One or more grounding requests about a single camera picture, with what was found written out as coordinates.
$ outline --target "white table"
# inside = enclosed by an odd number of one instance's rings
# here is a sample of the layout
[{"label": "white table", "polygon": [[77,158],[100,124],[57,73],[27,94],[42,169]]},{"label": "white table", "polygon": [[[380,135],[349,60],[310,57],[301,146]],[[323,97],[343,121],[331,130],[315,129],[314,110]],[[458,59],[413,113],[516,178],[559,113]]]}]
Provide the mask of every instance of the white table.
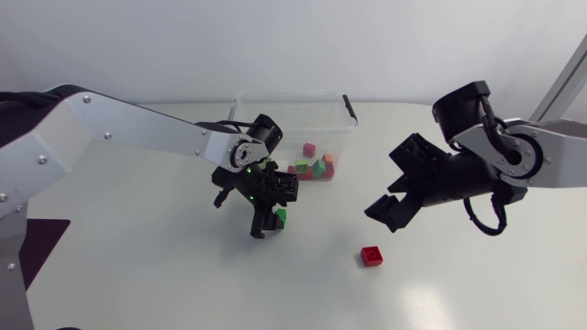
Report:
[{"label": "white table", "polygon": [[[228,104],[156,108],[219,120]],[[29,204],[30,217],[72,220],[28,290],[36,327],[587,328],[587,190],[530,190],[498,237],[460,202],[392,234],[363,214],[401,174],[387,155],[413,132],[448,147],[429,106],[355,110],[335,178],[302,182],[285,230],[264,240],[249,236],[253,209],[238,193],[212,205],[214,165],[95,142]],[[489,195],[473,204],[494,224]],[[384,262],[363,268],[360,249],[373,245]]]}]

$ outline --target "cube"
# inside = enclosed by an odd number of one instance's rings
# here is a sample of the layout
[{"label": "cube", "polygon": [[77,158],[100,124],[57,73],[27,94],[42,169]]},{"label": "cube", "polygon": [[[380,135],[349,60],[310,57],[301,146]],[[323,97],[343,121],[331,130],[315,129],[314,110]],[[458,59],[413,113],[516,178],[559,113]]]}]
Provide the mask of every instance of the cube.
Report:
[{"label": "cube", "polygon": [[295,162],[296,174],[306,174],[308,172],[308,168],[308,161],[305,159],[300,159]]},{"label": "cube", "polygon": [[271,159],[271,157],[267,158],[267,159],[266,159],[266,160],[264,160],[264,161],[263,161],[261,164],[259,164],[259,167],[260,167],[262,170],[265,170],[265,167],[267,167],[267,163],[268,163],[268,162],[270,162],[270,161],[273,161],[273,160]]},{"label": "cube", "polygon": [[304,143],[304,156],[312,158],[316,154],[316,146],[312,143]]},{"label": "cube", "polygon": [[382,253],[378,247],[364,247],[360,250],[365,267],[379,266],[383,263]]},{"label": "cube", "polygon": [[314,179],[314,175],[312,175],[312,168],[308,167],[306,173],[298,173],[297,179],[302,181],[312,180]]},{"label": "cube", "polygon": [[322,173],[324,173],[324,171],[326,171],[326,170],[327,170],[327,165],[321,159],[317,160],[314,163],[314,165],[312,165],[312,172],[314,173],[315,178],[320,178],[322,176]]},{"label": "cube", "polygon": [[327,163],[327,169],[322,173],[322,177],[325,179],[330,179],[334,176],[334,165]]},{"label": "cube", "polygon": [[324,156],[322,156],[322,160],[326,164],[334,165],[334,157],[332,157],[332,155],[330,155],[330,154],[324,154]]},{"label": "cube", "polygon": [[285,220],[287,220],[287,213],[285,212],[285,209],[277,209],[277,211],[275,211],[275,215],[277,215],[279,220],[282,222],[282,226],[285,227]]}]

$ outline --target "red lego brick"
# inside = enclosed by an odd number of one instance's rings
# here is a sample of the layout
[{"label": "red lego brick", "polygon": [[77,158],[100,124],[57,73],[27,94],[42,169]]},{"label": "red lego brick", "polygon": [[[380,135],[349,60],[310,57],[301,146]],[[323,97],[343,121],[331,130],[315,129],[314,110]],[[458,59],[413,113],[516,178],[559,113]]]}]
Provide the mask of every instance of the red lego brick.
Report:
[{"label": "red lego brick", "polygon": [[298,174],[297,179],[298,180],[312,180],[312,179],[314,179],[312,167],[308,166],[308,171],[304,174]]},{"label": "red lego brick", "polygon": [[322,173],[322,177],[325,179],[330,179],[334,176],[334,165],[332,163],[327,163],[327,170]]},{"label": "red lego brick", "polygon": [[379,266],[383,263],[382,253],[378,247],[364,247],[360,250],[365,267]]},{"label": "red lego brick", "polygon": [[316,154],[316,146],[312,143],[304,143],[304,156],[312,158]]}]

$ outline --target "plastic storage bin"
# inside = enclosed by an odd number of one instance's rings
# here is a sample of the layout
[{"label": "plastic storage bin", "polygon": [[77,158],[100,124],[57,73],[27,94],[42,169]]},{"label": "plastic storage bin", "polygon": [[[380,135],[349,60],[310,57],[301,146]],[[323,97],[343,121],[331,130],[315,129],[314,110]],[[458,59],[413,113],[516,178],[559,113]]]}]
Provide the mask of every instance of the plastic storage bin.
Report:
[{"label": "plastic storage bin", "polygon": [[241,92],[228,120],[252,122],[259,114],[271,117],[283,131],[271,160],[300,180],[336,176],[345,142],[358,126],[349,99],[336,91]]}]

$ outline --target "green cube in gripper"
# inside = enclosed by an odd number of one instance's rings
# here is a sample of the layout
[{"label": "green cube in gripper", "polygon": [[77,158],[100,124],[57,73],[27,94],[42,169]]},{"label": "green cube in gripper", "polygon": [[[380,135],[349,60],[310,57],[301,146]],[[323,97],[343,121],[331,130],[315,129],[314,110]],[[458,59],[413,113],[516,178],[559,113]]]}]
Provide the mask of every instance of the green cube in gripper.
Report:
[{"label": "green cube in gripper", "polygon": [[273,159],[271,159],[271,157],[267,158],[266,160],[264,160],[261,164],[259,164],[259,167],[262,170],[265,170],[265,167],[267,166],[267,163],[273,161]]},{"label": "green cube in gripper", "polygon": [[275,215],[277,215],[277,217],[279,218],[279,220],[282,222],[283,226],[285,226],[285,220],[287,219],[286,212],[285,209],[277,209],[275,211]]},{"label": "green cube in gripper", "polygon": [[326,171],[326,170],[327,170],[327,165],[321,159],[317,160],[314,163],[314,165],[312,165],[312,171],[314,172],[315,178],[320,178],[322,176],[322,173],[324,173],[324,171]]},{"label": "green cube in gripper", "polygon": [[306,174],[308,172],[308,161],[305,159],[300,159],[295,162],[295,173],[296,174]]}]

